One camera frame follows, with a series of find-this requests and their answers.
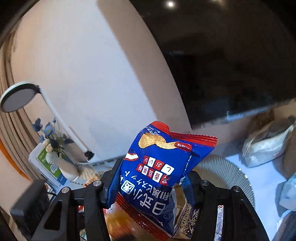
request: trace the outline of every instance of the ribbed round container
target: ribbed round container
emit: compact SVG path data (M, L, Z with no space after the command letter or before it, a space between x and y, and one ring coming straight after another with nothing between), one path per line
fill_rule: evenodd
M255 207L252 185L240 168L218 155L208 155L194 169L201 179L210 181L216 187L230 189L239 186Z

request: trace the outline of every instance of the lamp head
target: lamp head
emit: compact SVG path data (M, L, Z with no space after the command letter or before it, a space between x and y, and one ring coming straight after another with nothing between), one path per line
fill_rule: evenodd
M28 104L39 92L34 83L22 81L10 86L0 98L0 109L3 112L13 112Z

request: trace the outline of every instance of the blue snack package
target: blue snack package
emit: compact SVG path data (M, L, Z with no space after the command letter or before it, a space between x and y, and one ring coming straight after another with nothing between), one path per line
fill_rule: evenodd
M170 132L154 121L131 144L121 167L117 203L159 241L174 233L175 183L216 146L217 138Z

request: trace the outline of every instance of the green book cover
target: green book cover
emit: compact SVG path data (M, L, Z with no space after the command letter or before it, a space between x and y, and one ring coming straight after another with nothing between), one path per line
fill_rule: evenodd
M44 148L42 152L40 152L40 154L37 156L37 160L49 171L50 174L52 174L58 180L59 183L64 185L66 182L66 178L63 176L61 170L56 164L54 163L49 164L46 161L46 158L45 158L46 154L47 154L47 151Z

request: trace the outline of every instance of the lamp arm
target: lamp arm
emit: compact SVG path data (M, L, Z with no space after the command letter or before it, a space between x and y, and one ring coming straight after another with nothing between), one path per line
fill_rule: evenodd
M76 143L76 145L84 152L88 152L87 148L83 145L83 143L76 137L76 135L71 131L69 126L64 122L64 120L61 118L61 116L58 114L57 110L54 108L52 103L50 102L47 94L45 91L39 87L40 94L42 95L42 98L44 102L47 104L51 112L53 113L56 120L60 123L62 128L68 133L69 137Z

